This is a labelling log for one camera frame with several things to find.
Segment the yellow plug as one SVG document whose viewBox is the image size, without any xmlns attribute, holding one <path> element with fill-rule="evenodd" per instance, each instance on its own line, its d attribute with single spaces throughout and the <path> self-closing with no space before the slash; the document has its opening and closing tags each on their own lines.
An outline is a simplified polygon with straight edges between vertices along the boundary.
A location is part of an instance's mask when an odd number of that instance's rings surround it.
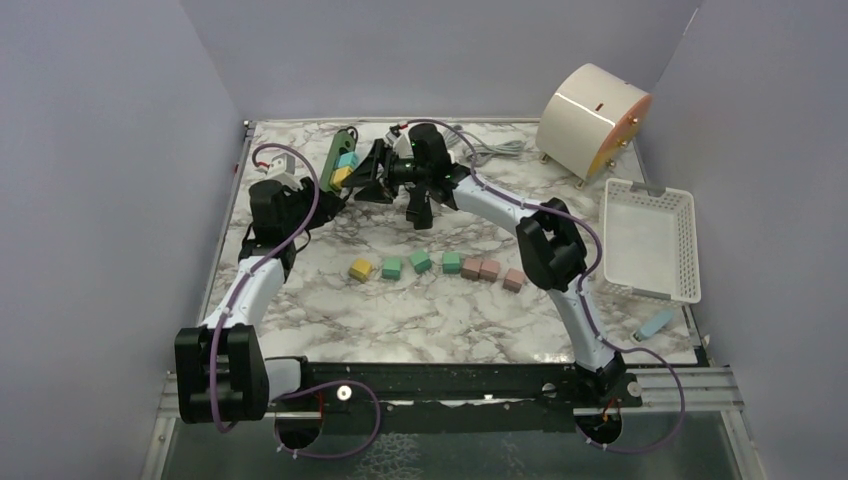
<svg viewBox="0 0 848 480">
<path fill-rule="evenodd" d="M 330 185 L 335 190 L 341 190 L 343 188 L 343 182 L 353 173 L 353 171 L 354 169 L 349 166 L 335 169 L 331 176 Z"/>
<path fill-rule="evenodd" d="M 356 258 L 348 269 L 348 275 L 350 278 L 364 283 L 368 281 L 373 270 L 374 265 L 369 260 Z"/>
</svg>

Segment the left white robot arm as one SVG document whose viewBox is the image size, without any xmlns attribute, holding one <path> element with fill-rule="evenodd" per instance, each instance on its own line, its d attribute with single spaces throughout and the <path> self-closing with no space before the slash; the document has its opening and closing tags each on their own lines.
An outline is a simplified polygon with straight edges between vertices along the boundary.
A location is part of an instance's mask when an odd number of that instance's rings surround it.
<svg viewBox="0 0 848 480">
<path fill-rule="evenodd" d="M 174 342 L 178 407 L 187 424 L 264 417 L 279 399 L 298 411 L 313 401 L 314 384 L 302 375 L 302 357 L 264 358 L 256 328 L 291 273 L 297 236 L 335 218 L 345 199 L 304 178 L 298 189 L 262 180 L 249 189 L 252 222 L 241 242 L 237 277 L 219 305 Z"/>
</svg>

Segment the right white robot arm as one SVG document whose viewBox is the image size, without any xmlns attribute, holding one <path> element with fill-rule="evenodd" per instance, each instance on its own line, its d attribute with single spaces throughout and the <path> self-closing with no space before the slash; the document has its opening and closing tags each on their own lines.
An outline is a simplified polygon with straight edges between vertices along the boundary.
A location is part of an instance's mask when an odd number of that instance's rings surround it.
<svg viewBox="0 0 848 480">
<path fill-rule="evenodd" d="M 513 234 L 524 273 L 548 294 L 570 337 L 579 398 L 592 407 L 604 405 L 616 395 L 626 366 L 592 317 L 587 247 L 578 231 L 585 222 L 571 215 L 561 199 L 525 200 L 487 183 L 475 168 L 451 158 L 435 124 L 417 120 L 404 128 L 411 156 L 400 156 L 378 139 L 341 187 L 355 190 L 358 201 L 382 204 L 409 187 L 406 216 L 418 230 L 431 227 L 431 205 L 438 203 Z"/>
</svg>

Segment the green power strip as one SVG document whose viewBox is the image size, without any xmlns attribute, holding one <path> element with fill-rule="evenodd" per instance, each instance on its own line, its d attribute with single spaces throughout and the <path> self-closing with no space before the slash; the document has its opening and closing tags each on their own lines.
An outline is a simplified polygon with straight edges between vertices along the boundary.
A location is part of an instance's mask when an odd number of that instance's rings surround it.
<svg viewBox="0 0 848 480">
<path fill-rule="evenodd" d="M 343 127 L 333 135 L 328 150 L 324 167 L 320 177 L 320 188 L 325 192 L 339 192 L 330 185 L 332 173 L 336 169 L 336 162 L 340 155 L 356 150 L 358 142 L 358 130 L 353 126 Z"/>
</svg>

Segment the pink plug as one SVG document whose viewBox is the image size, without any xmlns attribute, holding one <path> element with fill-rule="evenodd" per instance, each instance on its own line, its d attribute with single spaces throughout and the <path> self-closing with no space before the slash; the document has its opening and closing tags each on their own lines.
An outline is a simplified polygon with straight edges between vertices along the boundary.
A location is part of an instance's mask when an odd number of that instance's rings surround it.
<svg viewBox="0 0 848 480">
<path fill-rule="evenodd" d="M 465 258 L 461 265 L 460 275 L 464 279 L 476 281 L 480 278 L 482 260 L 479 258 Z"/>
<path fill-rule="evenodd" d="M 519 293 L 524 287 L 526 281 L 527 277 L 523 271 L 510 268 L 504 275 L 502 286 L 510 292 Z"/>
<path fill-rule="evenodd" d="M 494 283 L 497 281 L 501 272 L 501 263 L 496 260 L 483 260 L 479 268 L 479 278 L 484 281 Z"/>
</svg>

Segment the green plug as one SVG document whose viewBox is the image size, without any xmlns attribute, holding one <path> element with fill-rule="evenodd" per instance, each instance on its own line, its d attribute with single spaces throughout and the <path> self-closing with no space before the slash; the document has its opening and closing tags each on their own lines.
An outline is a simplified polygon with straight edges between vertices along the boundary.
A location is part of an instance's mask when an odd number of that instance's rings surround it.
<svg viewBox="0 0 848 480">
<path fill-rule="evenodd" d="M 462 269 L 462 258 L 458 252 L 446 251 L 442 255 L 442 272 L 444 274 L 459 274 Z"/>
<path fill-rule="evenodd" d="M 382 263 L 381 277 L 386 280 L 399 280 L 402 276 L 403 262 L 399 257 L 386 258 Z"/>
<path fill-rule="evenodd" d="M 408 256 L 408 259 L 416 274 L 422 274 L 432 268 L 432 260 L 424 250 L 414 251 Z"/>
</svg>

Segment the blue plug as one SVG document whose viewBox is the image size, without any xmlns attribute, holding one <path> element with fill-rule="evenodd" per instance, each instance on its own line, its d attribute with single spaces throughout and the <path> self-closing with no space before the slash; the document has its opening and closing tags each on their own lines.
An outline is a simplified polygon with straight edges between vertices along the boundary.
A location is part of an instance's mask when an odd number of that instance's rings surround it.
<svg viewBox="0 0 848 480">
<path fill-rule="evenodd" d="M 335 168 L 336 169 L 342 169 L 342 168 L 356 169 L 359 162 L 360 162 L 360 159 L 359 159 L 358 154 L 354 151 L 351 151 L 351 152 L 347 152 L 347 153 L 344 153 L 344 154 L 339 156 L 339 158 L 336 162 Z"/>
</svg>

